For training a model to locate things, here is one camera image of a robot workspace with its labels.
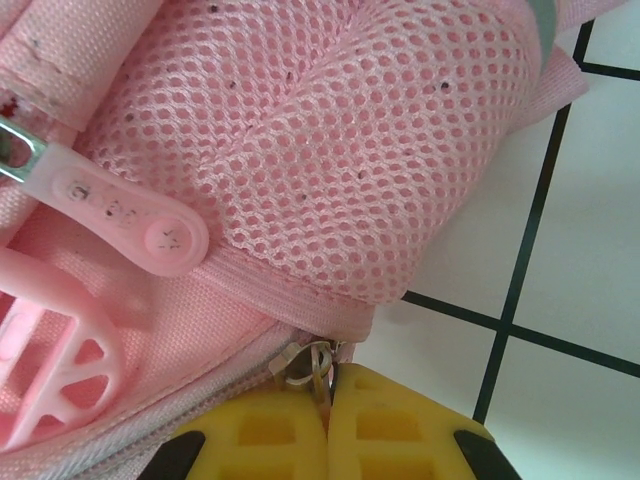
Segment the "zipper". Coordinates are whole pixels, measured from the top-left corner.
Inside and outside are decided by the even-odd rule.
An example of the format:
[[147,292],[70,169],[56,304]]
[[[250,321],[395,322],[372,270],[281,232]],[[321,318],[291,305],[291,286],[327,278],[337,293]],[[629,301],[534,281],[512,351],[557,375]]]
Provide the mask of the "zipper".
[[[160,444],[184,423],[204,414],[229,398],[269,383],[273,383],[280,388],[312,392],[321,408],[323,418],[328,419],[329,409],[327,406],[330,406],[329,379],[331,365],[334,361],[340,360],[343,345],[344,342],[326,340],[307,332],[298,331],[274,355],[249,370],[239,380],[213,392],[197,404],[176,415],[170,421],[165,422],[72,478],[74,480],[93,480],[101,475],[107,475],[113,469],[143,455]],[[210,373],[212,372],[206,372],[190,385],[198,381],[206,381],[207,379],[203,377]],[[179,395],[185,387],[172,395]]]

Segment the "pink plastic clip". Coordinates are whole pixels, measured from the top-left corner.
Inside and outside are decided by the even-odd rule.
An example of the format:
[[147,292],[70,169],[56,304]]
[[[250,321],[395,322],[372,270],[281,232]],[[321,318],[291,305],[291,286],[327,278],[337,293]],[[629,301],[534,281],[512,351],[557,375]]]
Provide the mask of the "pink plastic clip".
[[[44,313],[71,319],[39,365],[17,410],[0,419],[0,452],[4,452],[91,421],[122,383],[123,354],[116,329],[99,302],[68,273],[0,248],[0,292],[15,297],[0,324],[0,391],[7,388]],[[79,353],[87,344],[98,353],[91,361],[82,361]],[[81,391],[83,385],[92,391]],[[70,398],[69,392],[77,398]],[[89,393],[90,404],[77,401]]]
[[28,162],[0,174],[22,190],[68,215],[148,272],[183,275],[199,265],[209,248],[209,231],[193,209],[142,188],[91,163],[57,143],[47,144],[0,115],[0,133],[23,140]]

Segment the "metal zipper slider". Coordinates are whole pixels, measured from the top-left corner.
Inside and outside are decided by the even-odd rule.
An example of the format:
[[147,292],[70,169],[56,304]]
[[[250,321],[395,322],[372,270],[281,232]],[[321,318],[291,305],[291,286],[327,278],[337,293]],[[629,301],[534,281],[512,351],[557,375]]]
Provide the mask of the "metal zipper slider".
[[290,343],[269,362],[269,371],[281,389],[310,392],[325,426],[329,425],[331,410],[330,372],[335,354],[341,344],[327,340],[303,347]]
[[[95,165],[70,148],[46,143],[0,116],[0,175],[107,241],[148,272],[181,275],[207,253],[209,231],[194,210]],[[9,166],[7,134],[29,146],[28,161]]]

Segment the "black grout line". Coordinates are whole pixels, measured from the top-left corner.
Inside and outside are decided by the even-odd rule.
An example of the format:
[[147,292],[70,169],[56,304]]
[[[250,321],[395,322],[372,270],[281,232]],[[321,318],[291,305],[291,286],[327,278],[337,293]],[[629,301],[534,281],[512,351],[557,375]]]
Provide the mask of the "black grout line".
[[[584,57],[589,45],[589,39],[591,38],[591,32],[593,31],[593,25],[594,22],[591,21],[580,28],[576,48],[573,52],[573,59],[578,64],[584,62]],[[551,138],[549,139],[547,152],[542,165],[542,171],[540,172],[540,178],[538,179],[538,185],[536,186],[536,193],[531,204],[529,218],[527,219],[527,226],[525,227],[525,231],[522,236],[522,243],[520,244],[520,250],[518,251],[518,258],[511,277],[511,283],[509,284],[509,290],[507,292],[507,298],[502,310],[502,315],[500,317],[500,320],[503,323],[496,332],[496,337],[493,341],[491,354],[489,355],[489,361],[487,363],[487,369],[485,370],[484,377],[482,378],[482,385],[480,386],[476,407],[473,412],[473,419],[480,423],[484,423],[487,419],[489,407],[491,406],[491,399],[493,398],[493,392],[495,390],[496,382],[498,381],[498,374],[500,373],[500,367],[502,366],[502,360],[507,348],[509,332],[514,328],[513,319],[518,307],[518,301],[520,300],[522,286],[524,285],[524,279],[529,266],[529,260],[531,259],[531,253],[533,252],[538,227],[540,226],[540,220],[542,218],[542,211],[547,200],[549,186],[551,185],[551,177],[553,176],[553,169],[556,164],[556,159],[558,158],[558,152],[560,151],[560,145],[562,144],[562,137],[567,125],[570,110],[571,105],[567,105],[560,110],[556,115],[556,119],[553,124]]]
[[603,75],[605,77],[622,78],[625,80],[640,81],[640,71],[633,70],[631,68],[613,67],[611,65],[600,65],[597,63],[585,62],[584,58],[587,55],[587,48],[589,46],[589,39],[593,32],[593,25],[595,20],[585,23],[580,28],[578,34],[578,40],[576,42],[576,48],[573,52],[573,59],[580,69],[585,73],[591,73],[594,75]]
[[451,303],[443,302],[442,300],[437,300],[435,298],[422,295],[421,293],[408,291],[404,297],[402,297],[402,300],[407,303],[411,303],[412,305],[428,308],[434,312],[455,317],[459,320],[464,320],[465,322],[469,322],[480,327],[489,328],[491,330],[498,330],[498,328],[500,328],[500,320],[497,318],[474,312],[473,310],[468,310],[464,307],[459,307]]
[[476,406],[473,410],[473,419],[476,422],[484,423],[489,413],[489,406],[491,405],[491,399],[493,398],[493,391],[496,388],[496,381],[498,380],[498,373],[500,373],[500,366],[502,365],[502,359],[504,358],[504,352],[507,349],[507,341],[509,340],[509,334],[503,326],[493,340],[493,346],[491,347],[491,353],[489,354],[489,361],[487,362],[487,368],[484,371],[484,377],[482,379],[482,385],[480,385],[480,392],[478,393],[478,399],[476,400]]
[[520,301],[520,294],[522,293],[527,268],[529,267],[531,254],[533,253],[533,246],[536,241],[536,236],[538,235],[538,229],[540,228],[542,211],[547,201],[547,194],[551,186],[551,177],[553,176],[553,170],[555,169],[558,153],[560,152],[560,145],[562,144],[562,137],[567,125],[567,120],[569,119],[570,110],[571,105],[564,107],[557,113],[556,119],[553,122],[551,137],[545,153],[542,170],[540,171],[540,177],[538,178],[538,185],[536,186],[533,201],[531,202],[529,218],[527,218],[527,224],[524,229],[524,234],[522,235],[522,243],[520,244],[520,250],[516,258],[509,290],[507,291],[507,298],[504,302],[502,315],[500,316],[502,321],[508,324],[513,323],[513,318],[516,315],[516,308]]
[[584,62],[584,57],[587,54],[587,47],[589,46],[589,40],[591,39],[591,33],[593,33],[594,23],[595,20],[591,20],[580,27],[578,40],[576,40],[576,47],[573,50],[573,59],[578,64]]
[[632,375],[640,378],[640,365],[637,363],[633,363],[619,357],[614,357],[613,355],[608,355],[591,348],[583,347],[582,345],[577,345],[566,340],[561,340],[544,333],[536,332],[535,330],[530,330],[519,325],[512,325],[510,330],[511,335],[519,338],[520,340],[535,343],[541,347],[549,348],[556,352],[564,353],[581,360],[586,360],[590,363],[595,363],[602,367],[616,370],[617,372],[624,373],[626,375]]
[[605,77],[622,78],[624,80],[640,81],[640,71],[630,68],[612,67],[611,65],[599,65],[597,63],[582,62],[580,68],[585,73],[602,75]]

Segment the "white tile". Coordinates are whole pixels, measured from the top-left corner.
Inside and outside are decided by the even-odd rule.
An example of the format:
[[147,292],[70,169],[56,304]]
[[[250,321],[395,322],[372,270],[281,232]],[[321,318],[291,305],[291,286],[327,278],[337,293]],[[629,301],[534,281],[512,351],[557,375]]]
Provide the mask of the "white tile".
[[553,118],[506,139],[468,203],[428,245],[410,289],[500,317]]
[[378,309],[354,361],[471,416],[493,337],[482,327],[400,302]]
[[571,109],[515,323],[640,362],[640,83]]
[[640,70],[640,2],[633,0],[596,20],[585,61]]
[[526,480],[636,480],[640,379],[511,339],[487,428]]

